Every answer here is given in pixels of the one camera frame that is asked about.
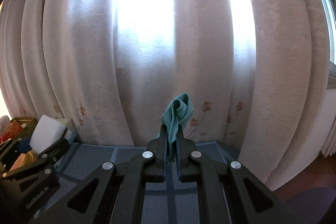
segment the green towel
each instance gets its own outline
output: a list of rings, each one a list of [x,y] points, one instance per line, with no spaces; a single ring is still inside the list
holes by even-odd
[[[170,157],[174,155],[173,143],[176,140],[179,125],[185,130],[189,120],[194,113],[194,107],[188,93],[182,93],[175,97],[168,105],[166,111],[162,115],[161,122],[167,127],[168,142],[170,148]]]

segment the white curtain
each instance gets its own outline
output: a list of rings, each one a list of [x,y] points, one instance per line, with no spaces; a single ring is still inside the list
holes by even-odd
[[[336,153],[336,119],[334,120],[327,139],[322,146],[321,152],[325,157],[328,155],[332,156],[334,153]]]
[[[320,0],[4,0],[0,20],[12,117],[70,117],[85,143],[144,146],[188,92],[185,136],[241,148],[269,188],[309,164],[329,57]]]
[[[252,0],[256,75],[239,160],[272,190],[317,156],[313,122],[328,78],[329,36],[321,0]]]
[[[169,102],[188,92],[195,108],[188,138],[242,145],[255,54],[246,93],[238,88],[246,60],[237,56],[249,52],[250,41],[240,36],[241,45],[248,42],[234,54],[230,0],[16,1],[5,0],[1,13],[1,47],[16,54],[1,52],[0,84],[11,116],[71,117],[83,142],[144,146]],[[251,7],[249,18],[253,24]],[[10,71],[5,61],[20,68]],[[232,79],[233,70],[241,75]],[[244,109],[245,125],[234,134],[226,134],[230,104]]]

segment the red packaging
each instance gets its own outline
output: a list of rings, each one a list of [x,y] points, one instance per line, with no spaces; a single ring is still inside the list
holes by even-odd
[[[0,143],[7,141],[9,138],[14,138],[23,130],[23,127],[18,122],[12,122],[3,135],[0,137]]]

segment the wooden floor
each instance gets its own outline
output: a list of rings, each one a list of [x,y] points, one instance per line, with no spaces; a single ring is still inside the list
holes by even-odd
[[[297,194],[315,187],[336,189],[335,155],[325,158],[320,154],[306,169],[273,193],[285,202]]]

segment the silver bolt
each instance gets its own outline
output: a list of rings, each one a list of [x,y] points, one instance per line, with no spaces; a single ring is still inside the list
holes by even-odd
[[[199,151],[193,151],[193,152],[191,152],[191,156],[193,158],[200,158],[202,156],[202,153],[199,152]]]
[[[153,153],[150,151],[145,151],[144,153],[142,153],[142,156],[146,159],[149,159],[151,157],[153,157]]]
[[[242,166],[242,164],[239,161],[233,161],[231,163],[231,167],[234,169],[239,169]]]
[[[107,161],[107,162],[103,163],[102,167],[105,170],[110,170],[113,167],[113,163]]]

